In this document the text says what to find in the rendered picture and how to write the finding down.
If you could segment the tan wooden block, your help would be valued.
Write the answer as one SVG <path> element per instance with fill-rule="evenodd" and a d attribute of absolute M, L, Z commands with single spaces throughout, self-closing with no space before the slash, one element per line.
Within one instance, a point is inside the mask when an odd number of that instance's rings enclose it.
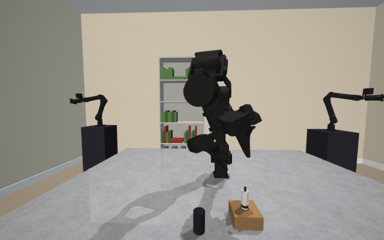
<path fill-rule="evenodd" d="M 264 217 L 253 200 L 248 200 L 248 209 L 241 208 L 241 200 L 228 200 L 228 211 L 234 230 L 262 230 Z"/>

